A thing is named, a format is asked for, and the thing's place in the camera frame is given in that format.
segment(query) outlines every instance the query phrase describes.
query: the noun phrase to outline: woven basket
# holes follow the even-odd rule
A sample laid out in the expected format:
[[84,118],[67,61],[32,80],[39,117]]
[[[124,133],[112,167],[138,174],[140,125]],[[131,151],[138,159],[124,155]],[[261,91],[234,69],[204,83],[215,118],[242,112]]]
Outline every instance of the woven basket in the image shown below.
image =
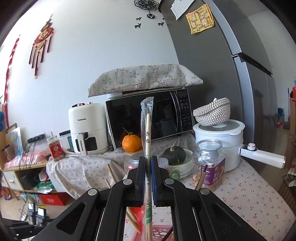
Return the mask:
[[214,100],[193,111],[196,121],[202,126],[212,126],[225,122],[230,117],[230,101],[227,98]]

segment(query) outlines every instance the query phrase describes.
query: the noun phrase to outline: floor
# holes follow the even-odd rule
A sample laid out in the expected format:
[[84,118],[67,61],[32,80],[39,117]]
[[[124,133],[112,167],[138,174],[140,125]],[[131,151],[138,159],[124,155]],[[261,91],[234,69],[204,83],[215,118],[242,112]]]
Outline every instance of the floor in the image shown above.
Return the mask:
[[[278,129],[276,138],[276,149],[274,153],[284,155],[287,145],[287,139],[289,136],[289,130]],[[257,161],[250,161],[250,164],[255,170],[277,191],[279,191],[282,184],[282,176],[286,174],[286,170],[278,169]],[[42,208],[46,208],[49,218],[55,218],[62,213],[71,203],[74,202],[73,198],[70,198],[66,206],[52,206],[45,205]],[[3,218],[18,220],[21,216],[20,211],[23,208],[25,202],[23,200],[12,199],[9,201],[0,199],[0,209]],[[28,205],[24,206],[24,212],[26,213]]]

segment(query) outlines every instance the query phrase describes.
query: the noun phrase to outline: metal screw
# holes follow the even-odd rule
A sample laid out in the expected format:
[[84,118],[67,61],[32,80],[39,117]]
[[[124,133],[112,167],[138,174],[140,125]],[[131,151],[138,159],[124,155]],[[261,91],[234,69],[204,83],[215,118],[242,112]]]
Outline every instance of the metal screw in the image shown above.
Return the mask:
[[130,184],[132,184],[132,180],[131,179],[125,179],[125,180],[123,180],[123,184],[124,185],[130,185]]
[[94,195],[96,195],[97,194],[97,190],[96,189],[90,189],[89,191],[88,191],[88,194],[89,194],[89,196],[94,196]]
[[210,193],[210,191],[207,188],[201,188],[200,193],[203,194],[203,195],[208,195]]
[[165,183],[168,184],[168,185],[172,185],[174,183],[174,180],[171,179],[171,178],[168,178],[165,180]]

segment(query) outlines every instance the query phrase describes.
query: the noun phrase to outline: wire rack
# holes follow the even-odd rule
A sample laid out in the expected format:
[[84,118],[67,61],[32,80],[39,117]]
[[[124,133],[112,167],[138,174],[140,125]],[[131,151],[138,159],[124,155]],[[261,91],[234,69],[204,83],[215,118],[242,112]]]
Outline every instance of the wire rack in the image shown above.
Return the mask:
[[290,160],[286,160],[289,163],[288,169],[286,174],[282,177],[283,183],[279,194],[296,215],[296,141],[291,142],[291,144],[292,154]]

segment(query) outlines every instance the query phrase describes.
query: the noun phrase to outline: yellow paper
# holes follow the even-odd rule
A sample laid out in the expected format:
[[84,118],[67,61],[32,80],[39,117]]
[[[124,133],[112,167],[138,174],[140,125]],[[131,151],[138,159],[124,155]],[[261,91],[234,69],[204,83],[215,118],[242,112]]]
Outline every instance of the yellow paper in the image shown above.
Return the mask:
[[195,11],[186,14],[191,34],[199,33],[214,26],[214,19],[207,4],[202,5]]

